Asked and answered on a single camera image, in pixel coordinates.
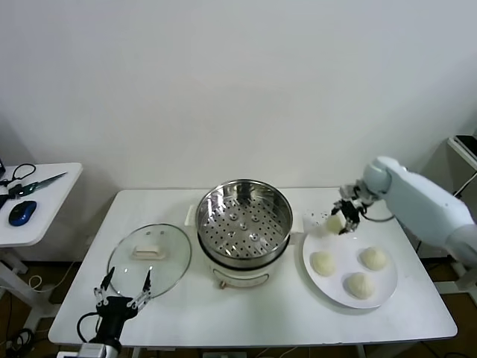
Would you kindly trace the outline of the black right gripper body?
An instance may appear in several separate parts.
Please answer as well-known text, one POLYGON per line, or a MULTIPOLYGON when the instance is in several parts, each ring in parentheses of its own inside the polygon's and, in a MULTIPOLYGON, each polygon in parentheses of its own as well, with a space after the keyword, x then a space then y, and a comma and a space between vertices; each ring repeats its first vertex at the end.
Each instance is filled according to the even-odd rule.
POLYGON ((341 199, 341 212, 347 224, 359 224, 360 215, 364 212, 363 207, 353 201, 341 199))

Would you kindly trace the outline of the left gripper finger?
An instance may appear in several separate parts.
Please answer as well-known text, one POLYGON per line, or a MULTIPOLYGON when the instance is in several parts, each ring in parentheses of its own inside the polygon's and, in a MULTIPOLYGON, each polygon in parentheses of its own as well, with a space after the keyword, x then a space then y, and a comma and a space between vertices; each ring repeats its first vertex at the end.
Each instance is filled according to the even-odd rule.
POLYGON ((127 307, 133 310, 142 310, 151 299, 151 270, 152 267, 148 269, 142 291, 129 303, 127 303, 127 307))
POLYGON ((94 295, 95 295, 95 298, 96 298, 96 306, 97 307, 108 305, 107 290, 108 290, 110 282, 113 278, 114 271, 115 271, 115 267, 112 267, 107 272, 107 275, 101 281, 100 286, 94 288, 94 295))

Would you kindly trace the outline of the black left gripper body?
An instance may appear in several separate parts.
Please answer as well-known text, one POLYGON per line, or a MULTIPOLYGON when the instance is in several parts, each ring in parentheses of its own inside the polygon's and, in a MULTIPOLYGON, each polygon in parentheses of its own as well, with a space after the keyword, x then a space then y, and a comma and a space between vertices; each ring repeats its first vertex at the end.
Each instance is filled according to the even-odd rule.
POLYGON ((136 308, 130 304, 132 300, 113 296, 107 299, 107 304, 97 306, 97 313, 101 317, 97 339, 120 339, 125 322, 136 317, 136 308))

